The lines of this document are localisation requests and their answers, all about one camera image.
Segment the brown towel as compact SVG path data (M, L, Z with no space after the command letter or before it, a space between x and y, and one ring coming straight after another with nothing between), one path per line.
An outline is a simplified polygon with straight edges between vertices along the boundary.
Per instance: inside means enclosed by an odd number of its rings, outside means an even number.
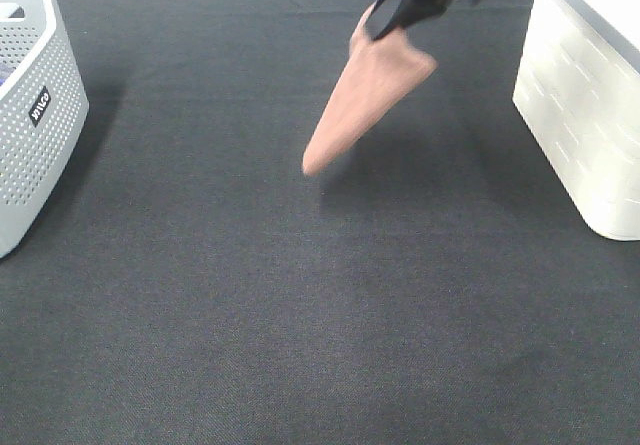
M369 6L349 40L349 57L302 156L301 170L313 176L348 151L406 95L437 68L430 54L415 48L398 28L370 38Z

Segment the white plastic storage bin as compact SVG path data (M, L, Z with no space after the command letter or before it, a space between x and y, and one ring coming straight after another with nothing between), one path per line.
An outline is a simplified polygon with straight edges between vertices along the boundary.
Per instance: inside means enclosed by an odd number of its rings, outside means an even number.
M586 224L639 237L639 0L533 0L513 102Z

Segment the black table mat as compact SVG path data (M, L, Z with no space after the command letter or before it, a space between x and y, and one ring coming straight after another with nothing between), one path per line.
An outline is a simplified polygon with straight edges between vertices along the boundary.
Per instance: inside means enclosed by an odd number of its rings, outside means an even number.
M412 31L436 72L301 155L373 0L58 0L90 102L1 263L5 444L635 444L639 247L511 94L532 0Z

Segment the grey perforated laundry basket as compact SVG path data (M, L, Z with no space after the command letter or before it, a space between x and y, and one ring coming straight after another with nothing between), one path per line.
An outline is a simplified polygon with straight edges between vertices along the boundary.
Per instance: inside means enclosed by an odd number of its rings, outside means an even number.
M57 0L2 0L1 253L21 242L56 186L89 111Z

